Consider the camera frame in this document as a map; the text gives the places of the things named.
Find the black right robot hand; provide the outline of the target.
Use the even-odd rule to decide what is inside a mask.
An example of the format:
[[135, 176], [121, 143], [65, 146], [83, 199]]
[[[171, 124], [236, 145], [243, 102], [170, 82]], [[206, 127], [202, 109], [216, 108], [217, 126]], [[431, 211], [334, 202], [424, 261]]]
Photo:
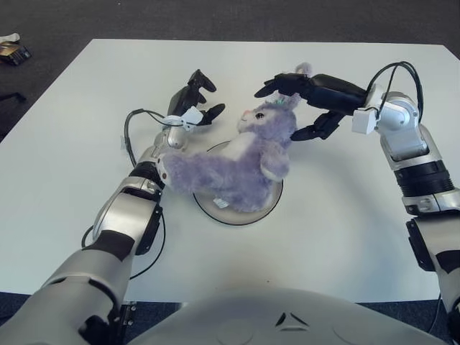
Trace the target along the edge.
[[296, 130], [290, 137], [294, 142], [327, 139], [345, 116], [351, 116], [367, 100], [363, 88], [325, 74], [308, 77], [302, 73], [281, 73], [265, 81], [254, 96], [262, 98], [275, 91], [284, 96], [297, 94], [308, 105], [327, 110], [313, 124]]

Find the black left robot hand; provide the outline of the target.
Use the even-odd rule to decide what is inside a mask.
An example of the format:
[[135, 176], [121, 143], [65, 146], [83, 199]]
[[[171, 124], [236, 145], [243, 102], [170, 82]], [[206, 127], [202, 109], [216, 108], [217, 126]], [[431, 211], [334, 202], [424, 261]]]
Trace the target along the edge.
[[[206, 98], [201, 94], [200, 88], [204, 88], [209, 92], [215, 92], [216, 87], [213, 82], [197, 69], [188, 80], [186, 86], [181, 88], [170, 99], [167, 109], [168, 116], [179, 116], [184, 118], [186, 111], [191, 107], [197, 107], [198, 104], [205, 104]], [[198, 127], [212, 124], [212, 121], [219, 116], [226, 108], [224, 103], [217, 104], [208, 110], [198, 110], [201, 114], [200, 120], [191, 119], [186, 120], [187, 124], [194, 124]]]

